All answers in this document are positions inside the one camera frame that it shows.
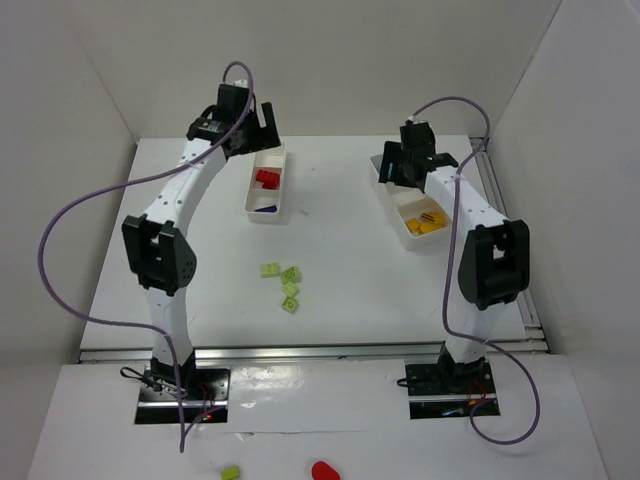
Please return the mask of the red lego brick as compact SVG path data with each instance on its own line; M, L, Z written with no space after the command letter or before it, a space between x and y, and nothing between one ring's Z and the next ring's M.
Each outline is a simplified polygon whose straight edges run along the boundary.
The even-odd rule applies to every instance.
M275 171L259 169L256 172L255 179L257 182L261 182L261 183L275 181L275 180L280 181L280 174Z
M261 189L265 190L278 190L280 185L279 180L264 182L260 184Z

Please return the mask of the yellow curved lego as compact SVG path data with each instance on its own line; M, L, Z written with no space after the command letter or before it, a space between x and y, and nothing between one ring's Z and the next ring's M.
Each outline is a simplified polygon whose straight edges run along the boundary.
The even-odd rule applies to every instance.
M422 213L420 219L424 223L445 226L447 223L447 216L441 212L425 212Z

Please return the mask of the small yellow lego brick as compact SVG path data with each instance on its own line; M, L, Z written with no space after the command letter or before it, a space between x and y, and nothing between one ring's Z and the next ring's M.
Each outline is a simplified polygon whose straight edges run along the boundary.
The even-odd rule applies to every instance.
M405 222L405 225L409 232L412 234L417 234L421 228L421 222L415 218L409 219Z

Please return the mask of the yellow rounded lego piece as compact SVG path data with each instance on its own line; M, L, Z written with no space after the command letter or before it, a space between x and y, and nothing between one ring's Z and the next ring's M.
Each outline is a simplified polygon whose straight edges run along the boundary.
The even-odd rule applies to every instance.
M429 234L429 233L432 233L432 232L438 231L438 230L440 230L441 228L442 228L442 226L441 226L441 225L433 224L433 223L428 223L428 222L424 222L424 223L421 223L421 224L420 224L420 226L419 226L419 230L418 230L418 233L419 233L420 235L425 235L425 234Z

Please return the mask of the dark blue lego brick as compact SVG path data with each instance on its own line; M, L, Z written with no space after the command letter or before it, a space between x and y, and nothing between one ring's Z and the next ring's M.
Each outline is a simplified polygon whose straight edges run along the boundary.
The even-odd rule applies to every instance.
M256 213L276 213L277 211L278 211L278 206L276 204L264 206L254 210L254 212Z

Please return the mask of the light green curved lego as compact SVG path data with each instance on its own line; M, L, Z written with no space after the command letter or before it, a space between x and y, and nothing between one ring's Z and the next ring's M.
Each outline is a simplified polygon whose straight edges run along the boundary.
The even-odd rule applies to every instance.
M281 268L278 263L266 263L260 266L261 278L274 278L281 275Z

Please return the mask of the green lego with studs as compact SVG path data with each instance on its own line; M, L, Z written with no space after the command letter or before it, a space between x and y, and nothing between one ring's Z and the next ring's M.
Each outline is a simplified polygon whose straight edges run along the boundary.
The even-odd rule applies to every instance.
M301 270L297 266L292 266L288 269L285 269L281 273L281 282L282 284L291 283L299 283L302 280Z

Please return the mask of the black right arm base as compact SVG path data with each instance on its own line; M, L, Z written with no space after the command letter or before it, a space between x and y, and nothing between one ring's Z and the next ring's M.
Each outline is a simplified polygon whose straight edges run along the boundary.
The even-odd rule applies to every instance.
M408 364L396 384L407 392L412 420L463 418L473 409L477 417L500 415L489 364L470 378L452 382L439 377L435 364Z

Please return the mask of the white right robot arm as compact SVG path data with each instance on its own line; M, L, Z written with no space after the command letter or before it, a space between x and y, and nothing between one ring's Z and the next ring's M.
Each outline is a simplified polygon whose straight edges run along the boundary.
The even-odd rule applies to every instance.
M516 300L530 277L528 226L494 209L458 167L450 154L437 152L428 123L408 120L399 140L385 143L378 170L384 187L424 194L449 222L454 253L447 262L445 292L465 304L447 316L435 376L453 389L480 374L504 305Z

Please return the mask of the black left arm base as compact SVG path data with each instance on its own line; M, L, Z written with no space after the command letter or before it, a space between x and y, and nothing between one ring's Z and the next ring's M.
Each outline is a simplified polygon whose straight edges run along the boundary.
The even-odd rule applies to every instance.
M178 404L175 385L151 375L146 367L139 372L122 367L123 378L140 382L136 414L136 425L178 424ZM191 424L201 415L202 424L222 424L228 420L228 396L231 371L226 368L204 368L195 373L194 382L183 389L185 423Z

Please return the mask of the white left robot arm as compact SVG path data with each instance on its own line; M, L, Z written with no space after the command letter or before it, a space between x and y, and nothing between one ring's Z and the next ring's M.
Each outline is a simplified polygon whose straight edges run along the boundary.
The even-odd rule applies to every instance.
M145 292L151 325L164 331L151 358L154 379L175 384L174 369L187 388L195 382L196 359L189 338L187 286L197 257L187 241L192 217L214 177L229 158L281 145L273 108L262 105L261 125L245 81L219 86L217 103L189 126L180 172L172 174L156 199L139 216L128 215L122 233L129 267Z

